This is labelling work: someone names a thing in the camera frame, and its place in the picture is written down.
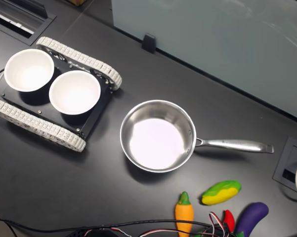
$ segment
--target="metal vent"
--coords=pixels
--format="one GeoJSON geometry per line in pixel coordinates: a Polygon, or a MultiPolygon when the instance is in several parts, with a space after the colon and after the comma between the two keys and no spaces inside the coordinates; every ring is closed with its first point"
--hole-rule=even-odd
{"type": "Polygon", "coordinates": [[[32,45],[56,18],[34,0],[0,0],[0,30],[32,45]]]}

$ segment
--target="green carrot top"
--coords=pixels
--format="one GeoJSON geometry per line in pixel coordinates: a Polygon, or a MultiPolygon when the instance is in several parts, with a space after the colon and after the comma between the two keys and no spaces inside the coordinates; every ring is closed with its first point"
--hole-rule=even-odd
{"type": "Polygon", "coordinates": [[[180,195],[178,204],[179,205],[191,205],[191,203],[189,201],[189,195],[187,192],[182,192],[182,194],[180,195]]]}

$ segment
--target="toy red chili pepper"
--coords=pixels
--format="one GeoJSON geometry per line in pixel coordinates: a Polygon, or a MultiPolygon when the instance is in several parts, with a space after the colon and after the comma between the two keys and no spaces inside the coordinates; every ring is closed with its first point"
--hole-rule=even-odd
{"type": "Polygon", "coordinates": [[[229,210],[225,210],[224,212],[224,221],[223,223],[226,223],[229,231],[232,233],[234,231],[235,228],[235,220],[234,217],[232,215],[232,213],[229,210]]]}

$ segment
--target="black table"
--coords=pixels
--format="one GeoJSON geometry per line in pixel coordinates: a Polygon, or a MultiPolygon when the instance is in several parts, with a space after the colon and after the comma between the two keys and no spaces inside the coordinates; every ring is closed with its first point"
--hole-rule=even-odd
{"type": "MultiPolygon", "coordinates": [[[[58,17],[43,35],[108,63],[122,75],[123,83],[82,154],[0,118],[1,217],[38,229],[170,219],[179,194],[187,191],[197,221],[208,223],[209,211],[221,216],[225,209],[237,217],[246,205],[262,201],[270,212],[251,236],[297,237],[297,202],[287,197],[297,198],[297,193],[272,179],[287,137],[297,139],[296,122],[158,53],[142,50],[139,43],[80,15],[71,5],[55,4],[64,4],[65,10],[55,8],[58,17]],[[75,14],[74,23],[66,11],[75,14]],[[151,99],[169,100],[185,109],[200,138],[256,140],[274,145],[275,153],[199,148],[178,170],[143,172],[123,154],[119,132],[127,112],[151,99]],[[225,203],[200,205],[200,194],[222,180],[238,180],[243,188],[225,203]]],[[[0,32],[0,67],[24,48],[0,32]]],[[[5,86],[2,81],[0,93],[5,86]]],[[[158,227],[174,225],[123,230],[136,236],[158,227]]]]}

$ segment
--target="black metal plate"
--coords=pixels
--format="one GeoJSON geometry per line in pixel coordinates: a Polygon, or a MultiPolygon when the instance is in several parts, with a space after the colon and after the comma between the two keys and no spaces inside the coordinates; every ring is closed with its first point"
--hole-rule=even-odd
{"type": "Polygon", "coordinates": [[[62,114],[50,103],[48,96],[49,88],[53,81],[62,73],[79,69],[75,67],[70,68],[69,64],[54,57],[53,61],[55,63],[54,75],[49,83],[41,89],[33,92],[20,92],[7,86],[1,96],[10,104],[66,128],[85,139],[111,98],[110,87],[105,83],[105,79],[95,76],[101,86],[101,96],[97,104],[91,110],[81,115],[62,114]]]}
{"type": "Polygon", "coordinates": [[[289,137],[282,151],[273,179],[296,191],[297,140],[289,137]]]}

